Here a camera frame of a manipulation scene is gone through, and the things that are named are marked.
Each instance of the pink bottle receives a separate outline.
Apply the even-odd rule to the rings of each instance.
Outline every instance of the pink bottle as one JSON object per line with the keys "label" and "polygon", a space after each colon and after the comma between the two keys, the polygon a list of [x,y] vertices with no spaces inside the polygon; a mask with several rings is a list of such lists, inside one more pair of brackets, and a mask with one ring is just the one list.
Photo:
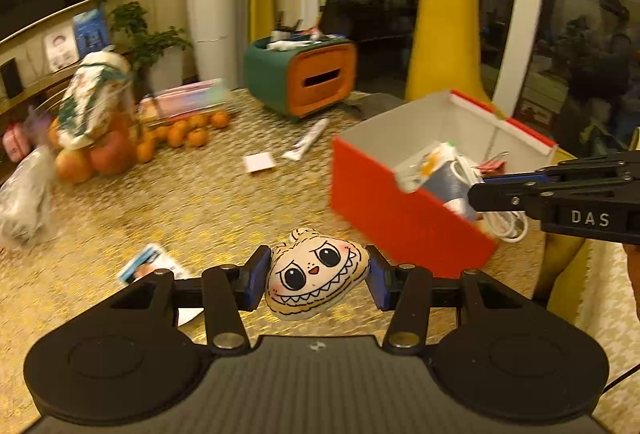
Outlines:
{"label": "pink bottle", "polygon": [[6,127],[2,145],[7,156],[14,163],[21,162],[31,152],[31,144],[22,124],[12,123]]}

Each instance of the silver bolt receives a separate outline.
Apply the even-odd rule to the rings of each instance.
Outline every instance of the silver bolt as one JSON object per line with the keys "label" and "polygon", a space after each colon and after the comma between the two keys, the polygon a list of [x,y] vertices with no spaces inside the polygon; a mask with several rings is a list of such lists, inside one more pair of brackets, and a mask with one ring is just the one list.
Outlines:
{"label": "silver bolt", "polygon": [[395,348],[415,348],[420,343],[420,337],[411,331],[398,331],[389,337],[389,343]]}
{"label": "silver bolt", "polygon": [[236,349],[244,344],[244,337],[238,333],[218,333],[213,337],[213,345],[220,349]]}

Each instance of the white plant pot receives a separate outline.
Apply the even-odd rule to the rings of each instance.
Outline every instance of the white plant pot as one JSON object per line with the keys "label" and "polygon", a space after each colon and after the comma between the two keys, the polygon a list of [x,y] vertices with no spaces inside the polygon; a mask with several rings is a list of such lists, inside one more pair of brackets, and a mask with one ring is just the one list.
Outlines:
{"label": "white plant pot", "polygon": [[182,50],[177,46],[165,50],[158,62],[149,68],[148,82],[154,93],[181,86]]}

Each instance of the black wire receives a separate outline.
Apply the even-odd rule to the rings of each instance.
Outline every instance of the black wire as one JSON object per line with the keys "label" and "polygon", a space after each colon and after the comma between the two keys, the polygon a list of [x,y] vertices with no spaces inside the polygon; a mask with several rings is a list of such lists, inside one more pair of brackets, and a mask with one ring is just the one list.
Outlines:
{"label": "black wire", "polygon": [[636,364],[636,367],[632,367],[625,374],[622,374],[619,377],[617,377],[613,382],[611,382],[609,385],[607,385],[607,387],[604,388],[604,390],[602,391],[602,394],[604,394],[608,390],[611,390],[615,385],[618,385],[620,382],[622,382],[622,380],[634,374],[638,369],[640,369],[640,364]]}

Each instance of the cartoon eye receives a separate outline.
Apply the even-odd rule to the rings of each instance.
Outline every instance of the cartoon eye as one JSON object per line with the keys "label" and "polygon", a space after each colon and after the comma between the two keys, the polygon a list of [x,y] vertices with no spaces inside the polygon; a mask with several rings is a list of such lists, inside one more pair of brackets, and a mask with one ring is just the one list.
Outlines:
{"label": "cartoon eye", "polygon": [[340,254],[338,253],[338,250],[326,241],[320,248],[315,249],[313,252],[316,254],[318,260],[326,267],[335,267],[340,263]]}
{"label": "cartoon eye", "polygon": [[280,272],[280,280],[285,288],[297,291],[305,287],[306,276],[296,263],[291,263],[287,268]]}

